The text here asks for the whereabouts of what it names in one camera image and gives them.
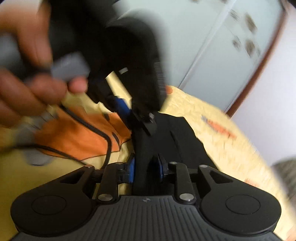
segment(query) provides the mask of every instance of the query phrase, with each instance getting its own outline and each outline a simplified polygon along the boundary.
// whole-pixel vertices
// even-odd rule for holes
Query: white wall
[[[269,165],[296,156],[296,9],[254,88],[232,117]]]

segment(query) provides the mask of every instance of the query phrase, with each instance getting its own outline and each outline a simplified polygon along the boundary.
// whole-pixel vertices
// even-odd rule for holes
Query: yellow blanket
[[[130,105],[130,96],[118,82],[114,74],[108,77],[109,84],[115,95],[124,98]],[[208,155],[218,168],[241,181],[256,185],[272,195],[281,203],[282,215],[275,229],[275,233],[283,240],[296,240],[296,217],[294,211],[283,192],[280,183],[272,170],[252,147],[249,140],[237,126],[220,110],[197,98],[185,94],[172,87],[173,92],[162,109],[163,113],[174,116],[184,116],[193,128],[195,135],[203,142]],[[94,104],[86,95],[69,95],[64,104],[66,106],[80,105],[87,113],[108,111],[102,104]],[[230,135],[217,132],[203,119],[218,123],[231,132]],[[14,143],[16,130],[0,129],[0,148]],[[130,143],[126,143],[120,152],[112,154],[111,162],[126,161]],[[104,156],[90,158],[85,162],[100,168]],[[17,230],[10,218],[10,205],[21,193],[44,184],[61,175],[71,172],[81,165],[72,160],[55,158],[50,164],[42,167],[28,165],[23,158],[22,151],[15,150],[0,155],[0,241],[11,239]],[[120,187],[120,193],[125,192],[125,186]]]

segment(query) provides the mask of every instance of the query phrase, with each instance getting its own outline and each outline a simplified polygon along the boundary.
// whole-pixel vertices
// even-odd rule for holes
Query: black cable
[[[106,153],[105,161],[104,161],[101,169],[105,168],[108,165],[108,163],[109,163],[109,159],[110,159],[110,156],[111,156],[111,150],[112,150],[112,142],[111,142],[110,137],[106,133],[100,131],[98,128],[92,126],[91,124],[89,124],[86,121],[84,121],[83,119],[81,119],[79,116],[77,116],[76,114],[74,114],[72,111],[70,111],[69,109],[67,109],[62,104],[59,107],[64,112],[66,112],[69,116],[71,116],[75,121],[77,121],[78,123],[84,125],[86,128],[88,128],[92,132],[98,134],[99,136],[103,137],[107,141],[107,144],[108,144],[107,153]]]

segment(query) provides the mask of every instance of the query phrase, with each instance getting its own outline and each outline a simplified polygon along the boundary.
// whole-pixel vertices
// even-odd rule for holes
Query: cabinet door
[[[282,11],[278,0],[237,0],[183,91],[226,111],[259,66]]]
[[[253,70],[243,44],[223,25],[194,66],[183,91],[226,110]]]
[[[115,4],[120,14],[146,12],[160,34],[160,51],[168,83],[179,86],[215,20],[225,7],[225,0],[120,0]]]

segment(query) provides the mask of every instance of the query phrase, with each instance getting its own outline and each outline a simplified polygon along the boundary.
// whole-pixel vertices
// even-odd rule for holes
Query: hand
[[[38,13],[7,8],[0,11],[0,31],[17,37],[19,48],[35,66],[50,66],[52,52],[48,39],[50,8],[42,4]],[[76,77],[68,84],[72,93],[86,92],[87,80]],[[36,116],[47,105],[61,102],[67,84],[50,75],[39,74],[25,85],[6,69],[0,69],[0,125],[12,127],[22,116]]]

